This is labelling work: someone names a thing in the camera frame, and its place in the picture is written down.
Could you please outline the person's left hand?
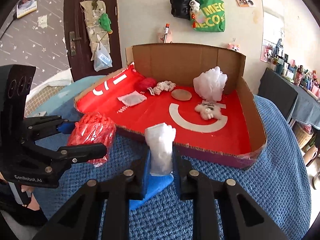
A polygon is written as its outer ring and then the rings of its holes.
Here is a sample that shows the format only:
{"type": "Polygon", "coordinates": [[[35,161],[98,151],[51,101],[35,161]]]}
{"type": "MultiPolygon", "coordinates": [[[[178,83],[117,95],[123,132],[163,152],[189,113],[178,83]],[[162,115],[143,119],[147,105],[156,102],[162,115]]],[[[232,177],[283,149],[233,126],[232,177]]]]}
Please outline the person's left hand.
{"type": "Polygon", "coordinates": [[[25,207],[33,210],[33,211],[38,211],[40,210],[40,205],[37,202],[33,191],[35,190],[35,187],[32,186],[27,186],[27,185],[22,185],[21,186],[21,191],[24,193],[27,193],[27,195],[30,197],[30,203],[28,205],[26,205],[25,207]]]}

